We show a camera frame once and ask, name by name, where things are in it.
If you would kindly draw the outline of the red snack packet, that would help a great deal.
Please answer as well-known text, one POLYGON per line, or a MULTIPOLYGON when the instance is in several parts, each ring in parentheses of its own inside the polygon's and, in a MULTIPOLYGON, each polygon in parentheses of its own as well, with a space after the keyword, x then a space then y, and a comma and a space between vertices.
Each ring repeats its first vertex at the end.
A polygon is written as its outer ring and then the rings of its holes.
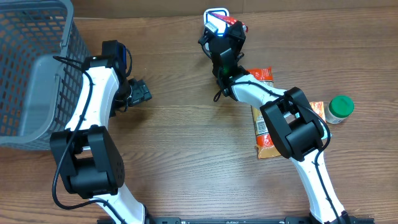
POLYGON ((227 23, 229 26, 233 25, 235 22, 237 22, 237 20, 231 16, 222 16, 220 14, 214 14, 212 12, 209 12, 209 15, 215 16, 218 19, 221 19, 222 21, 224 21, 225 23, 227 23))

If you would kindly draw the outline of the orange brown snack bag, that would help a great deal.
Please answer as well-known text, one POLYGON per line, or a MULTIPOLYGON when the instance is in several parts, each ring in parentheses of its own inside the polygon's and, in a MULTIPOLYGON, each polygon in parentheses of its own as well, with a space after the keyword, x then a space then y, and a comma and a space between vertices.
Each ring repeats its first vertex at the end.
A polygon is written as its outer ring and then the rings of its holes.
MULTIPOLYGON (((250 69, 249 73, 254 75, 254 77, 260 82, 265 83, 266 85, 271 87, 274 86, 272 67, 250 69)), ((268 132, 261 112, 254 107, 251 107, 251 112, 254 123, 254 132, 256 136, 256 149, 258 159, 279 157, 280 153, 272 142, 271 136, 268 132)))

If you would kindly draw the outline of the small orange box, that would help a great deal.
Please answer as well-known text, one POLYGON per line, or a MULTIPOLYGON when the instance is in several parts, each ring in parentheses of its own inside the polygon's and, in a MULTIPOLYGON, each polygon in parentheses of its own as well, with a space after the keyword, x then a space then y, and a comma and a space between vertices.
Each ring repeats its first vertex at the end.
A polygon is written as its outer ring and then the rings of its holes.
POLYGON ((313 101, 310 102, 310 106, 312 107, 312 110, 316 112, 319 117, 322 118, 322 120, 326 121, 325 119, 325 108, 324 108, 324 102, 322 101, 313 101))

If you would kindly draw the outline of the green lid jar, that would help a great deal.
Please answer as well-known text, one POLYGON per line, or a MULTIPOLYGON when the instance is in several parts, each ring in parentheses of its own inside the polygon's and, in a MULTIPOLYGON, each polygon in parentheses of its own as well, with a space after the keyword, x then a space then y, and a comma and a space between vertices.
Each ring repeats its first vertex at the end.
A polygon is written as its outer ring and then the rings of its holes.
POLYGON ((354 111, 354 101, 346 95, 334 97, 325 108, 325 119, 330 124, 341 123, 354 111))

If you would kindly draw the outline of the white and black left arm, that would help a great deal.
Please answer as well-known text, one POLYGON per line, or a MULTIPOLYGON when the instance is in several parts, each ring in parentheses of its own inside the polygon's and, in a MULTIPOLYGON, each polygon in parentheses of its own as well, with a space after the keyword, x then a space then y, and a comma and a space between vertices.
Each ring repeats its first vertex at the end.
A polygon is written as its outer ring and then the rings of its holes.
POLYGON ((52 198, 64 210, 98 204, 111 223, 153 223, 145 205, 138 202, 125 184, 125 167, 108 132, 109 119, 117 111, 152 98, 143 80, 129 79, 132 55, 117 40, 102 43, 100 55, 80 62, 56 56, 77 69, 83 86, 72 117, 63 131, 50 137, 57 164, 52 198))

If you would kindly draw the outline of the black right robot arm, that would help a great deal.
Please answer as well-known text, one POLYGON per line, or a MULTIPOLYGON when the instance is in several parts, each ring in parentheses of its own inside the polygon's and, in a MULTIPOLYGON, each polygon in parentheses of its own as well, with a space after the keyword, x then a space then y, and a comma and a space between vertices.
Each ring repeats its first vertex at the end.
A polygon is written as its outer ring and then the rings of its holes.
POLYGON ((324 160, 324 150, 330 130, 324 120, 312 110, 304 92, 293 87, 277 89, 257 80, 238 61, 246 40, 243 23, 235 22, 219 36, 210 22, 198 41, 213 63, 213 74, 221 95, 257 108, 266 124, 279 154, 296 167, 310 202, 314 223, 349 223, 349 215, 338 200, 324 160))

